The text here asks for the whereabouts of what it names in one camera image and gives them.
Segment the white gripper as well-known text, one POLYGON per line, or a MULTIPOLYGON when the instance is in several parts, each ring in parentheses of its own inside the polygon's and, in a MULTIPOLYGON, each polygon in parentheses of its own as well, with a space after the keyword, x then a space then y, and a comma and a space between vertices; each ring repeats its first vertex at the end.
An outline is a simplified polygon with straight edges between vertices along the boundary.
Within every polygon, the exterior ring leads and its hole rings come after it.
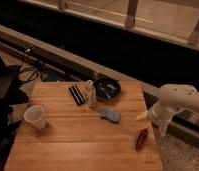
POLYGON ((170 124, 175 111, 170 107, 165 107, 160 102, 155 103, 149 111, 142 112, 136 116, 136 120, 147 120, 148 118, 157 126, 161 137, 165 137, 167 126, 170 124))

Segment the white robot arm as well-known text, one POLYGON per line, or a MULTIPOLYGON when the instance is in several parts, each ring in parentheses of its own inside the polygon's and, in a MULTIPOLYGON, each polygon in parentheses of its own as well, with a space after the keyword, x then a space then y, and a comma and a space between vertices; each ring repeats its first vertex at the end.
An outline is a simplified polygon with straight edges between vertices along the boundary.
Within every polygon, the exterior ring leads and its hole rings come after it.
POLYGON ((151 121, 158 126, 160 135, 166 135, 173 117, 183 110, 199 113, 199 92, 192 85, 165 84, 158 90, 158 101, 137 115, 138 121, 151 121))

